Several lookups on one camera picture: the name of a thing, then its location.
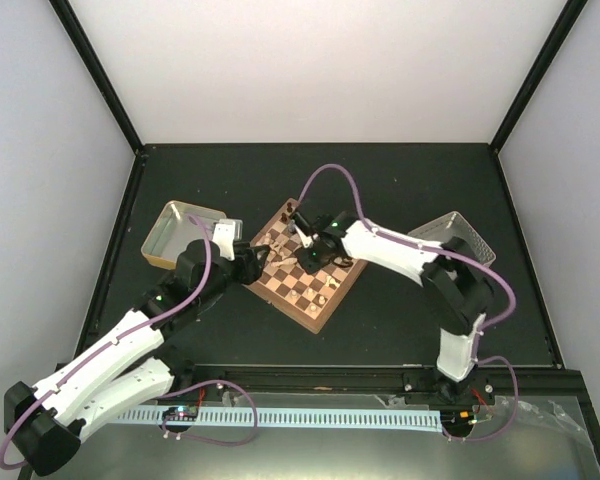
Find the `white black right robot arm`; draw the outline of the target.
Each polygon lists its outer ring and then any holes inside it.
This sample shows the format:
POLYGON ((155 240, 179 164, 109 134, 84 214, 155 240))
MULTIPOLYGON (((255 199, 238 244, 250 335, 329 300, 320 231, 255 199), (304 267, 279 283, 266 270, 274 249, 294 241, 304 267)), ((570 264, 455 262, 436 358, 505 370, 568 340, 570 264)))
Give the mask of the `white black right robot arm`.
POLYGON ((295 251, 301 268, 315 273, 338 259, 379 265, 401 274, 429 295, 433 317, 440 329, 434 388, 437 396, 456 403, 471 390, 470 374, 477 366, 473 348, 478 328, 486 319, 493 288, 474 258, 469 245, 458 237, 446 243, 422 241, 382 228, 343 212, 321 215, 311 221, 301 211, 290 214, 290 224, 299 235, 295 251))

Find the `light wooden knight piece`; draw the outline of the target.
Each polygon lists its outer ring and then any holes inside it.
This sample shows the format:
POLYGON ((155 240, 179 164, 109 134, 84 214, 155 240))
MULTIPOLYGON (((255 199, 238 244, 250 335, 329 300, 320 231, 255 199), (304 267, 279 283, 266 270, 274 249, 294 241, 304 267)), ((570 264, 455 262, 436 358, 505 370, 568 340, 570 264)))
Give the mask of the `light wooden knight piece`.
POLYGON ((341 285, 341 283, 332 276, 327 277, 326 284, 328 286, 333 286, 334 288, 338 288, 341 285))

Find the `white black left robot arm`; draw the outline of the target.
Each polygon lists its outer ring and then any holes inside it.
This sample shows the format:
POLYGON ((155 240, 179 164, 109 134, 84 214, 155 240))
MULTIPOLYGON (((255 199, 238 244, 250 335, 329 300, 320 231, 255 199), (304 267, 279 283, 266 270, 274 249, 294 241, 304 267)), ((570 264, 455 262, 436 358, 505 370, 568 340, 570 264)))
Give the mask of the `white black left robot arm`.
POLYGON ((251 285, 270 249, 219 238, 189 243, 175 268, 100 340, 50 376, 13 384, 4 394, 5 445, 47 476, 114 417, 147 400, 182 399, 194 388, 190 361, 171 339, 234 284, 251 285))

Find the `light wooden king piece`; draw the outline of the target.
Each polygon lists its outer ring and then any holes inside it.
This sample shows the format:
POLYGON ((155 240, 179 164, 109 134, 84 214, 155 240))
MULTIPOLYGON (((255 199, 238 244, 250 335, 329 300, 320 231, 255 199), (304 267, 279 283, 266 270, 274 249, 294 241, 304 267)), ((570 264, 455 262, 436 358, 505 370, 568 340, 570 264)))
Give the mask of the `light wooden king piece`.
POLYGON ((295 257, 288 257, 285 259, 272 261, 270 263, 270 265, 274 268, 281 268, 283 266, 295 265, 297 262, 298 262, 298 260, 295 257))

